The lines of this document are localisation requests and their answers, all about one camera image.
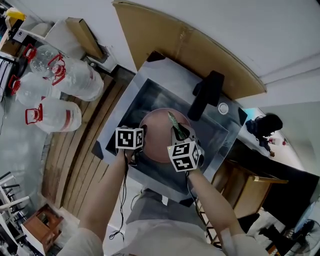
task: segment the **faucet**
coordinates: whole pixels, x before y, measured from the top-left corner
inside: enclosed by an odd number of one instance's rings
[[[213,70],[195,86],[192,92],[195,99],[187,114],[191,120],[199,121],[207,104],[214,107],[218,106],[224,80],[225,76],[223,74]]]

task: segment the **stainless steel sink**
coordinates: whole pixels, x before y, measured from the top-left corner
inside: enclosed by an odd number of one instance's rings
[[[171,108],[187,116],[195,98],[192,91],[200,81],[198,76],[166,57],[146,61],[115,106],[92,152],[105,162],[112,162],[116,155],[116,127],[138,127],[146,114],[153,110]],[[235,102],[223,94],[220,95],[220,103],[227,104],[227,114],[207,105],[199,121],[189,120],[205,151],[201,171],[210,181],[247,117]],[[176,172],[171,163],[155,162],[143,152],[137,166],[131,167],[128,175],[177,202],[191,197],[184,172]]]
[[[161,108],[175,109],[187,116],[190,104],[161,85],[147,79],[123,116],[119,126],[139,127],[146,114]],[[205,151],[204,163],[201,167],[202,172],[205,172],[226,140],[228,131],[205,114],[197,122],[190,120],[190,124],[200,140],[201,147]],[[115,134],[113,134],[112,139],[107,144],[106,150],[114,155],[116,154]],[[180,193],[185,195],[189,193],[186,186],[185,173],[176,172],[171,163],[153,161],[141,152],[135,168]]]

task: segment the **gray pants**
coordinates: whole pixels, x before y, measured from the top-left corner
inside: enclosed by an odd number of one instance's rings
[[[167,205],[164,205],[162,203],[162,195],[148,188],[143,191],[140,198],[135,202],[126,224],[140,220],[186,222],[197,225],[204,231],[206,230],[206,226],[199,218],[193,205],[189,208],[171,199],[168,200]]]

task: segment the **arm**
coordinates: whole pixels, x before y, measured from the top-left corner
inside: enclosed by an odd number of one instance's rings
[[[79,227],[91,230],[102,242],[105,239],[107,226],[115,209],[125,173],[125,155],[123,150],[119,150],[115,161],[107,168],[80,216]]]
[[[244,234],[231,205],[210,184],[201,171],[196,169],[190,172],[189,179],[219,240],[222,241],[221,231],[227,228],[229,228],[232,236]]]

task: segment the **person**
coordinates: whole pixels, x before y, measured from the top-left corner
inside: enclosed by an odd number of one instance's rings
[[[85,205],[77,230],[58,256],[103,256],[103,241],[114,211],[132,152],[119,150]],[[199,169],[189,173],[204,212],[215,229],[222,251],[206,242],[205,226],[193,207],[146,189],[126,221],[124,248],[114,256],[267,256],[256,240],[246,235],[228,201]]]

